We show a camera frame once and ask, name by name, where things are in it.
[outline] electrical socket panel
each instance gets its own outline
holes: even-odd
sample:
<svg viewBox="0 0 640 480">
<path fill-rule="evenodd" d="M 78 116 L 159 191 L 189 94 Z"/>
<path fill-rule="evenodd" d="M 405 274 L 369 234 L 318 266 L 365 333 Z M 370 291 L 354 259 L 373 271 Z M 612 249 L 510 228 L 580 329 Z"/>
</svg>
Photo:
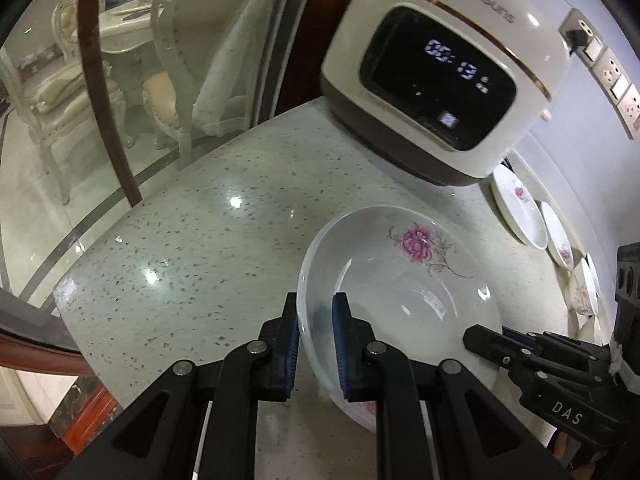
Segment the electrical socket panel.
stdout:
<svg viewBox="0 0 640 480">
<path fill-rule="evenodd" d="M 569 31 L 579 29 L 582 29 L 587 33 L 587 36 L 590 38 L 590 42 L 587 46 L 578 47 L 575 53 L 586 66 L 592 67 L 600 57 L 600 54 L 604 51 L 604 43 L 600 37 L 600 33 L 582 13 L 582 11 L 580 9 L 571 9 L 560 26 L 560 34 L 567 44 L 571 44 Z"/>
<path fill-rule="evenodd" d="M 611 102 L 618 104 L 629 87 L 631 78 L 609 47 L 601 54 L 591 71 Z"/>
<path fill-rule="evenodd" d="M 618 113 L 626 126 L 631 139 L 639 139 L 640 132 L 640 93 L 636 85 L 632 84 L 618 103 Z"/>
</svg>

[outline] white rice cooker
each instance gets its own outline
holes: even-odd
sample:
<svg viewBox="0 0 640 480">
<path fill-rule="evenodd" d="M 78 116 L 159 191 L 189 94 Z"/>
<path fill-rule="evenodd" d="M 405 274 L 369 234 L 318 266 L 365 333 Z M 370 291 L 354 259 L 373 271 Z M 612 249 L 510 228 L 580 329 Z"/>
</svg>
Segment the white rice cooker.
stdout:
<svg viewBox="0 0 640 480">
<path fill-rule="evenodd" d="M 467 186 L 550 117 L 568 61 L 529 0 L 352 0 L 321 85 L 373 150 L 425 180 Z"/>
</svg>

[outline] speckled countertop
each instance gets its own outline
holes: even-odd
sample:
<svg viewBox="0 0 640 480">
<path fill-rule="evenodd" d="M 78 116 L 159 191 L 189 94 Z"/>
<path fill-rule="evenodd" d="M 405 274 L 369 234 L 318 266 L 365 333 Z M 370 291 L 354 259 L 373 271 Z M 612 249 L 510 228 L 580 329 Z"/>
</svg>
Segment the speckled countertop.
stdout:
<svg viewBox="0 0 640 480">
<path fill-rule="evenodd" d="M 518 176 L 534 184 L 522 168 Z M 504 325 L 572 330 L 564 274 L 509 231 L 487 182 L 435 187 L 407 175 L 346 134 L 322 99 L 235 138 L 133 208 L 60 281 L 58 308 L 126 406 L 174 361 L 215 361 L 255 338 L 296 289 L 318 230 L 345 210 L 382 203 L 424 213 L 466 242 Z M 549 436 L 517 405 L 505 374 L 495 391 L 534 434 Z M 258 479 L 375 478 L 374 436 L 320 390 L 302 345 L 292 399 L 260 405 L 257 448 Z"/>
</svg>

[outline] black plug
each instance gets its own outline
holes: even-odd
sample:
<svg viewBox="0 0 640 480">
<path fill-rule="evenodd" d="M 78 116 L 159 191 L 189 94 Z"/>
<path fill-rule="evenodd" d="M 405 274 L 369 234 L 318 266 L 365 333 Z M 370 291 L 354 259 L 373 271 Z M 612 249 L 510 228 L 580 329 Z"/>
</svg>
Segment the black plug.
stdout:
<svg viewBox="0 0 640 480">
<path fill-rule="evenodd" d="M 589 44 L 589 35 L 582 30 L 581 28 L 576 28 L 575 30 L 570 30 L 566 34 L 569 39 L 569 44 L 571 47 L 571 51 L 569 52 L 569 56 L 572 56 L 578 47 L 587 46 Z"/>
</svg>

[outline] digital display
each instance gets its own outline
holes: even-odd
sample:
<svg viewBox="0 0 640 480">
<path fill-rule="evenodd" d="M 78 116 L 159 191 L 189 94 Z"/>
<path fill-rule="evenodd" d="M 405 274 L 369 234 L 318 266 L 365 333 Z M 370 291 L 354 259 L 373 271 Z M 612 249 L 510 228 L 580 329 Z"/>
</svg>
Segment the digital display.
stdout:
<svg viewBox="0 0 640 480">
<path fill-rule="evenodd" d="M 407 7 L 385 16 L 365 53 L 360 80 L 460 151 L 477 146 L 516 96 L 515 83 L 495 61 Z"/>
</svg>

